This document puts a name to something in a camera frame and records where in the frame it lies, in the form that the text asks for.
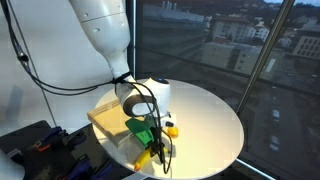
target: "city buildings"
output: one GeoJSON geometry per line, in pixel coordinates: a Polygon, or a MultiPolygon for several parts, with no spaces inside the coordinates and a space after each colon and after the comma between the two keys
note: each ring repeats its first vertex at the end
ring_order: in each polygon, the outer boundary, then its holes
{"type": "Polygon", "coordinates": [[[320,25],[307,25],[297,30],[292,48],[294,56],[320,60],[320,25]]]}
{"type": "Polygon", "coordinates": [[[306,17],[306,16],[300,16],[295,20],[295,22],[299,24],[316,24],[318,21],[317,17],[306,17]]]}
{"type": "Polygon", "coordinates": [[[250,21],[242,17],[217,17],[212,30],[213,39],[218,36],[227,37],[232,42],[241,42],[247,36],[250,21]]]}
{"type": "MultiPolygon", "coordinates": [[[[204,45],[201,62],[215,67],[225,68],[250,74],[257,62],[262,47],[241,43],[215,40],[204,45]]],[[[281,61],[283,53],[276,49],[270,53],[265,68],[261,73],[264,78],[271,78],[270,72],[277,61],[281,61]]]]}
{"type": "Polygon", "coordinates": [[[264,27],[264,26],[262,26],[262,27],[258,26],[256,28],[257,28],[257,30],[256,30],[256,33],[255,33],[254,37],[259,38],[263,42],[265,42],[267,37],[268,37],[268,34],[269,34],[270,30],[268,28],[264,27]]]}
{"type": "Polygon", "coordinates": [[[278,40],[278,44],[281,47],[288,48],[291,44],[292,40],[289,37],[282,37],[278,40]]]}
{"type": "Polygon", "coordinates": [[[254,26],[248,26],[246,37],[249,39],[252,39],[252,38],[254,38],[256,32],[257,32],[257,30],[254,26]]]}
{"type": "Polygon", "coordinates": [[[144,4],[142,41],[148,48],[195,60],[205,38],[205,16],[177,7],[169,1],[162,6],[144,4]]]}

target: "white tabletop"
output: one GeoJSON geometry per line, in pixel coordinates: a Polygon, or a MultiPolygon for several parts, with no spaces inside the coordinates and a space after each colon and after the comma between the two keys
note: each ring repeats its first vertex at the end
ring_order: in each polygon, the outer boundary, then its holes
{"type": "MultiPolygon", "coordinates": [[[[158,156],[154,156],[139,173],[158,179],[201,179],[223,171],[234,162],[243,146],[244,134],[239,118],[209,91],[180,81],[168,81],[171,85],[168,111],[176,114],[179,129],[179,137],[173,139],[175,157],[167,174],[164,174],[158,156]]],[[[97,107],[115,99],[114,90],[111,90],[100,99],[97,107]]],[[[144,150],[137,139],[117,148],[95,126],[94,132],[115,161],[133,170],[136,158],[144,150]]],[[[165,136],[163,138],[166,147],[170,148],[165,136]]]]}

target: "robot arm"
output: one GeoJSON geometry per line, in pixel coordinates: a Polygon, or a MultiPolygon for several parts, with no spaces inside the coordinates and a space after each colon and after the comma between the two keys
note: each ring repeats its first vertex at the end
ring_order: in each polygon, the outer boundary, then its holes
{"type": "MultiPolygon", "coordinates": [[[[128,73],[126,49],[130,41],[129,25],[122,0],[69,0],[81,27],[94,48],[107,60],[114,79],[135,82],[128,73]]],[[[149,79],[145,85],[154,93],[160,116],[167,114],[170,85],[165,80],[149,79]]],[[[142,94],[127,83],[116,84],[115,91],[124,112],[131,117],[150,113],[146,103],[154,109],[150,93],[136,86],[142,94]]]]}

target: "wooden block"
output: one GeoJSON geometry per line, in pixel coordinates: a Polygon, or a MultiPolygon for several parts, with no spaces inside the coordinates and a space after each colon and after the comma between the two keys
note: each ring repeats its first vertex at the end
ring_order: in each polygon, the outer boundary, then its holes
{"type": "Polygon", "coordinates": [[[87,115],[88,119],[117,147],[134,136],[125,125],[130,117],[123,112],[119,100],[93,109],[87,115]]]}

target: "wall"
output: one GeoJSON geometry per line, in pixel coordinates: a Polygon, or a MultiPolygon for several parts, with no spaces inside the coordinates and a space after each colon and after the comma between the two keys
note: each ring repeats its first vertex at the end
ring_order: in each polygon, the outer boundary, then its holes
{"type": "MultiPolygon", "coordinates": [[[[11,2],[36,71],[43,81],[55,86],[77,88],[111,79],[107,62],[86,38],[68,1],[11,2]]],[[[53,126],[41,90],[15,58],[3,15],[0,15],[0,27],[0,135],[43,119],[53,126]]],[[[112,87],[103,86],[75,97],[45,95],[57,124],[73,132],[89,123],[86,112],[93,109],[112,87]]]]}

